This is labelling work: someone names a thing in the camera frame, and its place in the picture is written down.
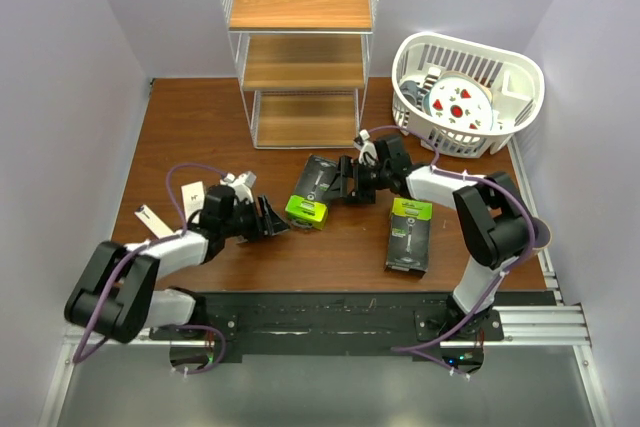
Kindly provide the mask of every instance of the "product package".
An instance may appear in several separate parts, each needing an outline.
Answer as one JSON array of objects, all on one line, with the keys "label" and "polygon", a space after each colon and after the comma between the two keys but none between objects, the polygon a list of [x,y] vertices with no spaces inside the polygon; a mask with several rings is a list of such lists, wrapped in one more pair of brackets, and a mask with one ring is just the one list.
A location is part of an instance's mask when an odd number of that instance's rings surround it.
[{"label": "product package", "polygon": [[326,192],[338,170],[337,162],[317,155],[307,160],[285,212],[294,225],[322,230],[329,213]]},{"label": "product package", "polygon": [[396,197],[391,209],[391,233],[386,268],[422,276],[429,264],[432,205]]}]

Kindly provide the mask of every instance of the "cable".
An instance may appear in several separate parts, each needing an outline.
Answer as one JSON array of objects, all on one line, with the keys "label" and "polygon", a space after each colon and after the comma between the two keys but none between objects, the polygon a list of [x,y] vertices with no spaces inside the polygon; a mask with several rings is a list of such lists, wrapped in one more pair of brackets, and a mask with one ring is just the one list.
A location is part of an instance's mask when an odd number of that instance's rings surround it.
[{"label": "cable", "polygon": [[421,350],[412,350],[411,353],[413,355],[417,355],[418,357],[423,357],[427,360],[430,360],[431,362],[435,362],[436,364],[444,367],[445,369],[448,369],[450,372],[455,372],[456,374],[464,375],[465,377],[467,377],[467,379],[470,378],[469,374],[467,374],[466,372],[458,369],[457,367],[454,367],[453,365],[447,364],[444,360],[440,360],[434,357],[433,355],[427,354],[426,352],[422,352]]},{"label": "cable", "polygon": [[[449,329],[444,334],[442,334],[442,335],[440,335],[440,336],[436,337],[435,339],[430,340],[428,342],[424,342],[422,344],[412,345],[412,346],[408,346],[408,347],[392,347],[391,348],[391,350],[393,352],[410,353],[410,354],[415,354],[415,355],[420,355],[422,357],[425,357],[425,356],[428,356],[428,354],[425,354],[424,352],[421,352],[419,349],[426,349],[426,348],[432,347],[435,344],[439,344],[440,342],[443,342],[443,341],[449,339],[454,334],[456,334],[478,312],[478,309],[480,308],[480,306],[482,305],[484,300],[489,296],[489,294],[492,292],[492,290],[494,288],[496,288],[498,285],[500,285],[500,283],[504,279],[504,276],[506,274],[508,274],[509,272],[511,272],[511,270],[514,267],[520,265],[521,263],[523,263],[525,260],[527,260],[529,258],[529,256],[533,252],[533,248],[534,248],[534,245],[535,245],[535,229],[533,227],[533,221],[532,221],[531,216],[529,215],[529,212],[527,211],[527,209],[522,205],[522,203],[511,192],[509,192],[508,190],[506,190],[502,186],[496,184],[495,182],[492,182],[489,179],[485,179],[484,177],[478,177],[478,176],[475,176],[475,175],[460,174],[458,172],[450,172],[448,170],[442,170],[442,169],[437,168],[436,167],[436,162],[440,158],[440,152],[438,151],[437,147],[433,144],[433,142],[431,142],[426,137],[418,134],[417,132],[413,132],[413,131],[411,131],[411,130],[409,130],[407,128],[399,127],[397,125],[381,125],[379,127],[374,127],[373,129],[369,129],[368,132],[372,133],[372,132],[377,132],[379,130],[386,130],[386,129],[394,129],[394,130],[400,130],[400,131],[408,132],[408,133],[414,135],[415,137],[419,138],[423,142],[425,142],[429,147],[431,147],[431,149],[434,152],[434,156],[433,156],[433,159],[431,160],[430,167],[433,169],[433,172],[435,174],[442,175],[443,177],[449,177],[449,178],[452,178],[452,179],[459,179],[459,180],[463,180],[463,181],[469,181],[469,180],[470,181],[475,181],[475,182],[487,185],[490,188],[500,192],[511,203],[513,203],[513,205],[516,207],[516,209],[519,211],[519,213],[524,218],[525,223],[527,225],[527,232],[528,232],[527,247],[524,249],[524,251],[518,256],[518,258],[512,264],[510,264],[507,267],[505,267],[502,270],[501,274],[497,275],[495,277],[495,279],[493,279],[493,281],[489,284],[487,289],[480,295],[480,297],[478,298],[478,301],[471,308],[469,313],[467,315],[465,315],[462,318],[462,320],[460,320],[460,322],[458,322],[456,325],[454,325],[451,329]],[[444,362],[439,362],[439,363],[440,364],[444,364],[444,366],[446,366],[447,368],[450,368],[450,366],[448,366]]]},{"label": "cable", "polygon": [[193,212],[191,212],[191,215],[189,216],[189,218],[187,219],[187,225],[189,225],[190,223],[193,222],[193,219],[196,218],[196,215],[198,215],[200,212],[202,212],[202,209],[197,209],[194,210]]},{"label": "cable", "polygon": [[211,167],[209,165],[204,165],[204,164],[197,164],[193,162],[186,162],[183,164],[174,165],[169,170],[169,172],[167,172],[167,176],[165,178],[165,186],[167,188],[167,192],[169,194],[169,199],[171,200],[171,203],[173,204],[173,206],[178,211],[178,214],[180,215],[180,220],[182,221],[182,231],[180,233],[172,234],[167,237],[162,237],[160,239],[148,240],[147,242],[144,242],[143,244],[136,247],[134,250],[128,252],[120,260],[120,262],[116,264],[113,271],[111,272],[111,275],[107,279],[107,282],[105,283],[105,286],[102,289],[102,292],[100,293],[100,297],[98,298],[96,307],[91,313],[91,317],[89,318],[89,322],[87,322],[87,325],[84,329],[82,337],[80,338],[80,342],[78,342],[78,347],[76,348],[76,351],[74,352],[73,358],[72,358],[74,364],[79,364],[87,360],[91,355],[96,353],[96,351],[100,347],[102,347],[105,344],[105,342],[108,340],[107,337],[105,336],[97,344],[89,347],[88,350],[85,352],[85,349],[87,348],[87,343],[89,342],[89,337],[91,336],[93,329],[96,327],[96,324],[98,323],[98,317],[100,317],[100,313],[102,312],[102,309],[104,308],[104,305],[107,302],[107,298],[109,297],[109,292],[111,291],[111,288],[114,286],[114,284],[117,282],[120,273],[122,272],[124,267],[129,263],[129,261],[136,255],[140,254],[141,252],[144,252],[150,247],[153,247],[155,245],[159,245],[165,242],[170,242],[172,240],[177,240],[187,233],[187,220],[185,218],[184,212],[182,212],[182,210],[180,209],[180,206],[178,205],[178,201],[176,200],[176,197],[173,191],[171,190],[171,176],[176,170],[183,169],[186,167],[196,167],[200,169],[209,170],[211,172],[215,172],[219,174],[220,177],[222,178],[227,176],[226,172],[216,169],[215,167]]},{"label": "cable", "polygon": [[224,353],[227,350],[227,339],[225,339],[222,332],[220,332],[218,329],[216,329],[215,327],[211,327],[209,325],[191,325],[191,324],[172,325],[171,327],[177,330],[203,330],[207,333],[211,333],[215,335],[216,337],[218,337],[218,339],[220,339],[220,353],[213,360],[213,362],[209,362],[209,364],[207,364],[206,367],[203,367],[202,369],[198,369],[198,370],[188,370],[185,367],[185,370],[184,370],[185,375],[204,374],[205,372],[209,372],[211,369],[213,369],[216,365],[218,365],[222,361],[224,357]]}]

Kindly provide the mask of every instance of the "white plate with red pattern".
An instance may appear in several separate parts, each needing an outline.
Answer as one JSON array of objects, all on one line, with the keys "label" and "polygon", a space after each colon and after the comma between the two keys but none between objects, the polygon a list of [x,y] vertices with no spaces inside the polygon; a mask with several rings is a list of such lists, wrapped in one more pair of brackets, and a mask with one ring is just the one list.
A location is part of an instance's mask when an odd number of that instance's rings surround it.
[{"label": "white plate with red pattern", "polygon": [[443,74],[422,101],[425,113],[455,129],[491,131],[491,99],[480,84],[457,74]]}]

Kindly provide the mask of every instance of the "white plastic basket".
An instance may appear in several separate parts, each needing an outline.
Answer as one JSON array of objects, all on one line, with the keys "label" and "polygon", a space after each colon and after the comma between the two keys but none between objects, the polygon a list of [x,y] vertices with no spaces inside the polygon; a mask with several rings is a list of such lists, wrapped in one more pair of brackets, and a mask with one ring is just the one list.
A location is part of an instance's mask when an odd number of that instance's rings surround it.
[{"label": "white plastic basket", "polygon": [[[400,90],[405,81],[415,81],[428,94],[433,78],[425,82],[427,73],[437,71],[460,72],[488,88],[499,126],[480,132],[465,126],[452,128],[405,99]],[[431,32],[412,35],[402,43],[391,77],[396,124],[425,136],[441,153],[454,157],[478,158],[487,150],[495,154],[514,133],[533,122],[544,98],[544,77],[531,59]]]}]

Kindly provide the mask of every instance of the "wooden table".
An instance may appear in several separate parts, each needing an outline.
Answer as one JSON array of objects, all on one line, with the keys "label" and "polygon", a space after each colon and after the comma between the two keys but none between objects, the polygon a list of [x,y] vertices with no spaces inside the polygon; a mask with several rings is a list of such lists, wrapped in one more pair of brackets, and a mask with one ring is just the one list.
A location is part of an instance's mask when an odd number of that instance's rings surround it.
[{"label": "wooden table", "polygon": [[[364,127],[393,123],[391,81],[371,79],[365,107]],[[416,139],[405,143],[414,161],[429,160],[432,154]],[[337,159],[355,155],[354,149],[316,150]],[[160,79],[154,84],[138,146],[129,173],[114,240],[138,242],[150,233],[133,215],[143,203],[167,224],[177,228],[179,218],[164,187],[165,174],[180,162],[201,162],[239,174],[252,170],[258,180],[256,195],[266,194],[274,209],[283,213],[298,176],[311,151],[255,150],[235,79]],[[443,157],[439,166],[471,173],[509,172],[513,165],[507,149],[478,160]],[[184,170],[174,176],[174,189],[203,180],[218,182],[215,174]],[[469,254],[464,246],[456,213],[434,206],[431,227],[429,271],[418,279],[386,272],[388,216],[392,194],[380,192],[369,206],[334,204],[323,231],[292,230],[279,237],[254,244],[226,248],[210,263],[183,269],[160,280],[158,288],[177,285],[195,291],[339,291],[339,290],[423,290],[451,291],[460,280]],[[544,290],[537,258],[509,275],[507,290]]]}]

